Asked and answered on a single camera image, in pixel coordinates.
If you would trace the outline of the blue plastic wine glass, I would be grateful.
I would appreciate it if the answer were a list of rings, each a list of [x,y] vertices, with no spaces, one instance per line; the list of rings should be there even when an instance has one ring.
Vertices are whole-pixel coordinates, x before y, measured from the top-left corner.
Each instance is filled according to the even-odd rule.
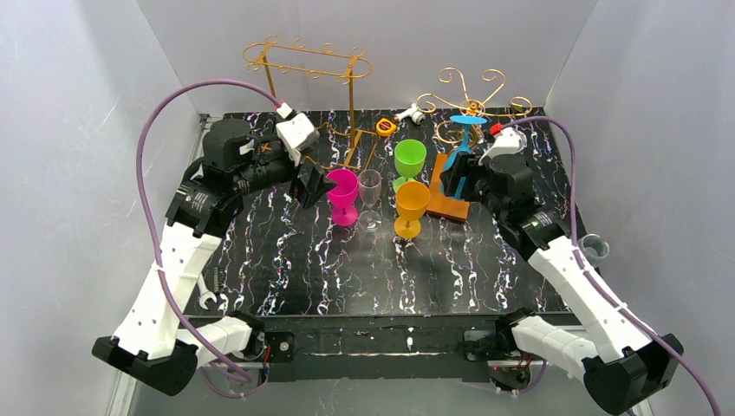
[[[480,117],[477,115],[457,114],[450,117],[451,123],[462,125],[464,130],[462,140],[459,142],[459,145],[455,147],[454,150],[447,156],[447,160],[443,166],[443,170],[439,175],[441,181],[440,190],[445,196],[455,199],[459,199],[459,197],[461,196],[462,187],[464,186],[465,182],[464,176],[459,176],[459,183],[455,188],[451,188],[449,186],[451,183],[453,165],[460,155],[472,153],[472,146],[470,145],[472,133],[481,131],[481,126],[484,125],[487,121],[488,120],[485,117]]]

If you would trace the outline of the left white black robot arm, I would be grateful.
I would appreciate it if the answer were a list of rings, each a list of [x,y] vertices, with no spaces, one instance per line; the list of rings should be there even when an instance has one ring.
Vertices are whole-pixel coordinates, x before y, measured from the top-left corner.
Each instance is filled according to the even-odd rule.
[[[164,229],[153,234],[153,264],[133,306],[111,335],[95,341],[94,357],[173,396],[199,368],[246,350],[263,328],[251,315],[234,312],[199,328],[180,318],[247,195],[285,183],[292,198],[310,207],[335,187],[319,166],[301,174],[318,136],[305,114],[277,122],[272,133],[255,133],[240,119],[214,122],[202,156],[185,170]]]

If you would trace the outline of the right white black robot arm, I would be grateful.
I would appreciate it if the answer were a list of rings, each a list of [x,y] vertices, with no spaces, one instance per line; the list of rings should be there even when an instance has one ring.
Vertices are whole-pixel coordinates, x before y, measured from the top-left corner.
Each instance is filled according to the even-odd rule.
[[[440,174],[442,192],[490,211],[504,241],[552,285],[587,337],[528,309],[499,318],[504,349],[539,355],[580,380],[605,412],[618,415],[667,387],[683,353],[672,334],[659,341],[629,313],[583,257],[569,228],[536,200],[533,172],[520,154],[494,158],[456,152]]]

